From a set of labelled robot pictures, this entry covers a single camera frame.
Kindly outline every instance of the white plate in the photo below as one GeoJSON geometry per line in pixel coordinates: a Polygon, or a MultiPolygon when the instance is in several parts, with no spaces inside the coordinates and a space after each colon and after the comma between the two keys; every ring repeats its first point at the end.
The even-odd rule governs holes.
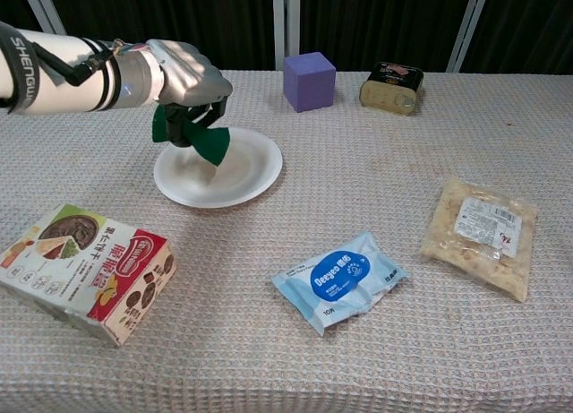
{"type": "Polygon", "coordinates": [[[231,142],[215,167],[193,147],[169,144],[159,155],[153,176],[169,199],[202,209],[229,207],[262,194],[283,166],[278,146],[251,129],[229,128],[231,142]]]}

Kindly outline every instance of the table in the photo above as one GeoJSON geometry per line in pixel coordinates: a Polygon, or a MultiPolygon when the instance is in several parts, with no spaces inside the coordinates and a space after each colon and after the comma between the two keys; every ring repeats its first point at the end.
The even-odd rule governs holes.
{"type": "Polygon", "coordinates": [[[363,108],[368,73],[296,114],[280,72],[225,71],[222,126],[284,167],[195,210],[153,181],[154,107],[0,116],[0,245],[61,202],[169,237],[180,268],[122,348],[0,291],[0,410],[562,412],[573,409],[573,77],[427,73],[412,116],[363,108]],[[419,248],[458,176],[540,209],[524,304],[419,248]],[[321,338],[271,275],[363,230],[411,277],[321,338]]]}

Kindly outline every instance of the black curtain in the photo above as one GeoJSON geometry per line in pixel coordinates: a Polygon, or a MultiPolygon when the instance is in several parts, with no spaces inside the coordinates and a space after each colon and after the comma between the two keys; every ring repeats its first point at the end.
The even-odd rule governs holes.
{"type": "Polygon", "coordinates": [[[321,51],[339,71],[445,71],[467,1],[301,0],[301,53],[321,51]]]}
{"type": "Polygon", "coordinates": [[[0,0],[0,22],[22,30],[41,30],[28,0],[0,0]]]}
{"type": "Polygon", "coordinates": [[[53,0],[66,32],[94,39],[173,39],[219,69],[275,69],[272,0],[53,0]]]}
{"type": "Polygon", "coordinates": [[[573,73],[573,0],[486,0],[465,73],[573,73]]]}

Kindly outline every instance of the wet wipes pack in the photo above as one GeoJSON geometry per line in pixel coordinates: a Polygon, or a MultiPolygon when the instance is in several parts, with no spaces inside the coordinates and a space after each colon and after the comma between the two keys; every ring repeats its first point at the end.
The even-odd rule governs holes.
{"type": "Polygon", "coordinates": [[[370,232],[272,278],[322,336],[324,329],[368,312],[408,274],[385,256],[370,232]]]}

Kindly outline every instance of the white robotic arm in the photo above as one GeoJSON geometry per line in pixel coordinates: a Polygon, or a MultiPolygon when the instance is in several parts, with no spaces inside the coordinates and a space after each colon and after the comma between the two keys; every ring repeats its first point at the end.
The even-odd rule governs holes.
{"type": "Polygon", "coordinates": [[[167,137],[187,147],[183,120],[223,116],[233,87],[187,43],[125,44],[17,30],[0,22],[0,107],[31,116],[165,107],[167,137]]]}

